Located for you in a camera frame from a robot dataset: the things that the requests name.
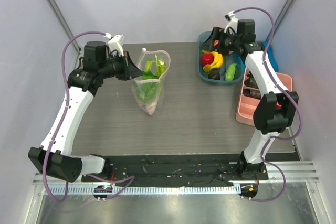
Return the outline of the clear pink-dotted zip bag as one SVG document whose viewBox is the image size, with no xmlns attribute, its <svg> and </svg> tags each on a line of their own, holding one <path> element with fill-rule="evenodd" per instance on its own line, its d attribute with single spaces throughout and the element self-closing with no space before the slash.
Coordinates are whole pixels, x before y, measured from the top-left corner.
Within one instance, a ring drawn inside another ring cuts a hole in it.
<svg viewBox="0 0 336 224">
<path fill-rule="evenodd" d="M 132 93 L 138 106 L 150 116 L 163 103 L 163 84 L 170 64 L 171 57 L 166 51 L 142 49 L 136 65 L 142 71 L 142 76 L 135 78 Z"/>
</svg>

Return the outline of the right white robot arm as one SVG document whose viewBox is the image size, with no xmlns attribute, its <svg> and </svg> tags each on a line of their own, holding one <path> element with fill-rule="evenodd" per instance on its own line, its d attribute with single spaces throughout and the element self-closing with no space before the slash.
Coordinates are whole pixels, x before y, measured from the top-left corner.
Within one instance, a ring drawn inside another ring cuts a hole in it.
<svg viewBox="0 0 336 224">
<path fill-rule="evenodd" d="M 235 52 L 250 70 L 261 94 L 253 121 L 255 132 L 249 145 L 241 153 L 236 171 L 242 179 L 250 179 L 263 170 L 265 155 L 270 145 L 292 125 L 299 96 L 280 81 L 271 67 L 266 46 L 256 41 L 255 21 L 235 19 L 236 29 L 213 27 L 209 37 L 200 46 L 215 56 Z"/>
</svg>

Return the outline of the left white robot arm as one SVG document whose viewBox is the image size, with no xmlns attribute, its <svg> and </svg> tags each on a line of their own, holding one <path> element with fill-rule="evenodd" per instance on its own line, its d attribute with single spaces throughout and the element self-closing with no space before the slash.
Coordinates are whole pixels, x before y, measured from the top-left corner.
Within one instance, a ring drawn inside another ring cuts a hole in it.
<svg viewBox="0 0 336 224">
<path fill-rule="evenodd" d="M 83 51 L 82 67 L 74 69 L 66 82 L 62 106 L 40 147 L 31 147 L 28 158 L 46 176 L 74 182 L 79 176 L 94 174 L 105 182 L 112 169 L 99 155 L 73 156 L 72 146 L 82 117 L 107 78 L 127 81 L 142 75 L 122 48 L 121 36 L 108 42 L 90 41 Z"/>
</svg>

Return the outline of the green lettuce head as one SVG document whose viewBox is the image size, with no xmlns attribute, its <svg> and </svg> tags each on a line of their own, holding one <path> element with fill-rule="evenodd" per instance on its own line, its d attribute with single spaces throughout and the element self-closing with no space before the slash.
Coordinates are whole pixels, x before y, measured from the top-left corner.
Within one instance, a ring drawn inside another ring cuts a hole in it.
<svg viewBox="0 0 336 224">
<path fill-rule="evenodd" d="M 145 54 L 138 68 L 143 71 L 143 75 L 135 79 L 136 96 L 143 103 L 153 102 L 160 92 L 167 64 L 159 54 Z"/>
</svg>

